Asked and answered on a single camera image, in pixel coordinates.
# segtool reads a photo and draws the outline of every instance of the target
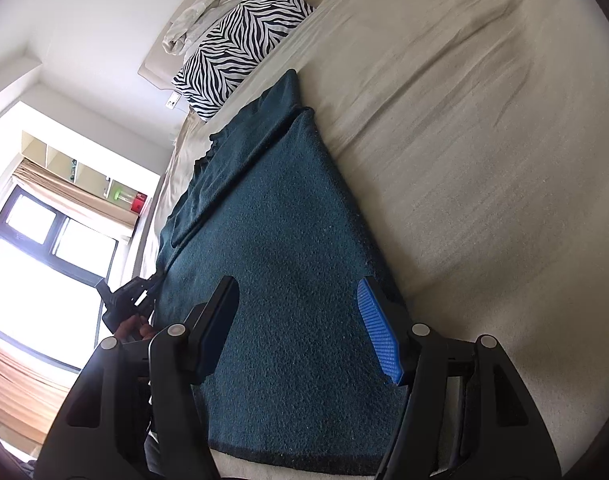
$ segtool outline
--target human hand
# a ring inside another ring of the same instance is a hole
[[[120,323],[114,336],[120,339],[120,341],[125,342],[129,334],[135,331],[139,332],[142,339],[145,340],[152,339],[157,333],[144,316],[136,316],[134,314],[129,319],[125,319]]]

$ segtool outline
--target silver screw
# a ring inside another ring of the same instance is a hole
[[[497,339],[492,335],[483,335],[479,338],[479,342],[482,343],[482,346],[486,346],[486,348],[495,348],[497,346]]]
[[[167,332],[169,335],[178,337],[184,334],[187,331],[186,327],[182,323],[175,323],[175,325],[171,325]]]
[[[425,335],[429,335],[431,333],[431,329],[424,323],[415,323],[415,325],[411,327],[411,331],[415,335],[419,335],[421,337],[424,337]]]
[[[103,350],[110,350],[111,348],[115,348],[118,344],[118,340],[115,337],[105,337],[100,346]]]

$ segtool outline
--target zebra stripe pattern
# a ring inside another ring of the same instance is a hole
[[[173,78],[203,121],[313,10],[304,0],[243,0],[206,33]]]

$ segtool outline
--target crumpled white cloth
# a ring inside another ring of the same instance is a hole
[[[166,53],[192,54],[204,34],[241,1],[196,0],[169,27],[162,40]]]

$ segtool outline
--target teal blanket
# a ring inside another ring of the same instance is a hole
[[[156,325],[184,320],[234,276],[238,314],[196,391],[210,446],[373,475],[404,391],[380,370],[356,286],[371,275],[392,300],[399,292],[313,116],[289,70],[211,137],[160,235]]]

